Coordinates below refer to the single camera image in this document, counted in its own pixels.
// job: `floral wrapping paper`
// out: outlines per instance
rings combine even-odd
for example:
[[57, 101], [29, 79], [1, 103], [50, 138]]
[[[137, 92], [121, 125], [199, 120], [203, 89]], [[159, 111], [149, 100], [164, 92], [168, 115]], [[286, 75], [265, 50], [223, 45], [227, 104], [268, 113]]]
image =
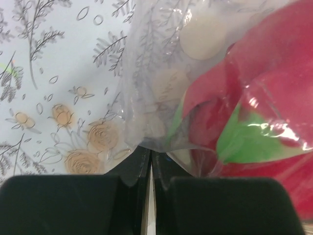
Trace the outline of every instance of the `floral wrapping paper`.
[[132, 0], [0, 0], [0, 185], [105, 173], [134, 149], [112, 107]]

